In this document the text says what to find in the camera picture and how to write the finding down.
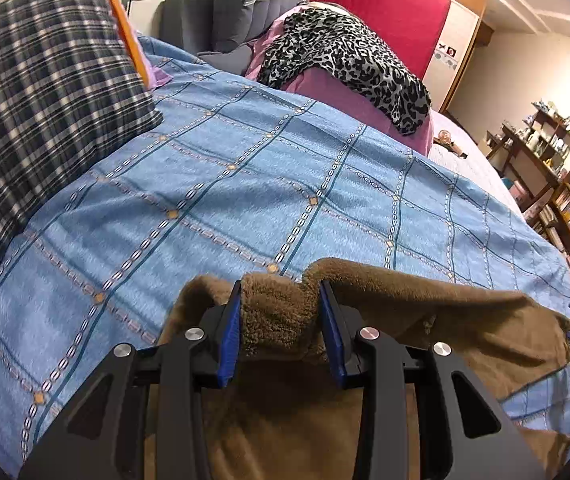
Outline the dark plaid pillow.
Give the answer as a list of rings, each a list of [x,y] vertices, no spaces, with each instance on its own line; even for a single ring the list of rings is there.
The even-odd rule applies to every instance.
[[[161,122],[115,2],[0,3],[0,264],[38,208]]]

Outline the pink purple blanket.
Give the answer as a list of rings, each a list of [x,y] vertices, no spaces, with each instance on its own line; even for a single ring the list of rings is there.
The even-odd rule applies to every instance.
[[[245,72],[245,77],[254,81],[258,80],[258,75],[264,56],[268,47],[282,34],[286,18],[301,10],[311,9],[311,6],[296,6],[285,12],[271,24],[263,35],[248,42],[252,49],[252,58]],[[297,93],[300,96],[317,100],[327,104],[344,114],[350,115],[359,122],[371,126],[394,140],[401,142],[412,150],[427,156],[434,144],[434,132],[430,126],[430,115],[427,115],[425,122],[418,130],[410,136],[402,136],[396,127],[392,125],[390,119],[373,104],[353,92],[341,81],[330,76],[320,68],[310,68],[298,75],[292,81],[287,82],[282,90],[290,93]]]

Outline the blue patterned bedspread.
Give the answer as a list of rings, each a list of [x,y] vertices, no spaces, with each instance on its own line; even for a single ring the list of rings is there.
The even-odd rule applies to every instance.
[[[199,274],[300,278],[337,257],[519,290],[570,313],[565,258],[478,184],[323,103],[144,42],[163,120],[51,198],[0,263],[0,466],[116,344],[154,344]]]

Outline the red padded headboard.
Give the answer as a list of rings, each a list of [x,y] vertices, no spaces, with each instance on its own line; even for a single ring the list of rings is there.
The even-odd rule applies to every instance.
[[[313,0],[337,3],[385,41],[406,67],[426,74],[451,0]]]

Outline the dark wooden desk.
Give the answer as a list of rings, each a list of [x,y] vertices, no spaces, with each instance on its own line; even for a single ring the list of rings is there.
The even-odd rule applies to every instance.
[[[558,188],[560,180],[554,171],[506,125],[501,126],[501,131],[486,132],[486,146],[486,159],[507,181],[509,193],[521,211],[539,200],[546,202]]]

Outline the leopard print cloth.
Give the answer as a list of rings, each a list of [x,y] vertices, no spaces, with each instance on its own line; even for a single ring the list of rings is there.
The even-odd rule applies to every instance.
[[[319,68],[386,115],[402,136],[425,122],[428,89],[373,29],[356,15],[306,6],[288,15],[266,49],[257,81],[272,88]]]

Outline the orange pink pillow edge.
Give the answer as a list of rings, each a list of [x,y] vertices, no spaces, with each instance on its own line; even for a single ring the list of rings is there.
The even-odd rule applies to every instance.
[[[125,6],[122,0],[108,0],[111,13],[117,23],[118,34],[124,43],[136,72],[143,79],[147,90],[161,88],[171,80],[171,76],[159,67],[153,66],[143,51],[138,41],[138,33],[131,25],[126,15]]]

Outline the grey tufted cushion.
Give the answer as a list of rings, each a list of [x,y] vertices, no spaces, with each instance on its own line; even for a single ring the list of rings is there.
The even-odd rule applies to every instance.
[[[288,11],[310,0],[164,0],[159,39],[219,70],[242,75],[252,42]]]

